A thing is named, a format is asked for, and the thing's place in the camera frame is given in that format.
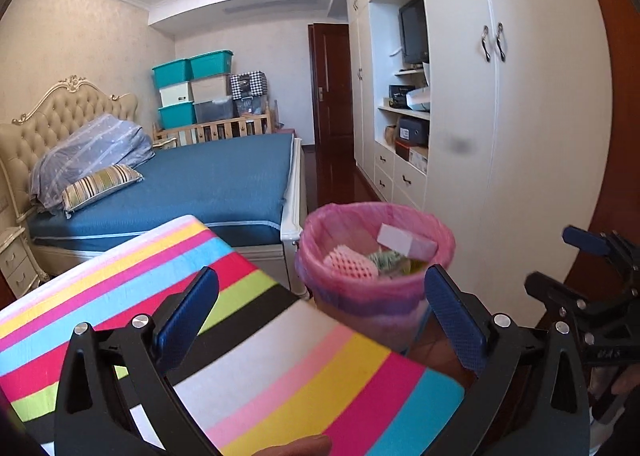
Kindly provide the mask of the person's hand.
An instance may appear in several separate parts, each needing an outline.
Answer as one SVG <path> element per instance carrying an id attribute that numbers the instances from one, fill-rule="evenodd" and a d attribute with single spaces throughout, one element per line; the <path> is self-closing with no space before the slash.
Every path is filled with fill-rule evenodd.
<path id="1" fill-rule="evenodd" d="M 328 456 L 331 450 L 331 439 L 324 434 L 317 434 L 288 444 L 263 448 L 254 456 Z"/>

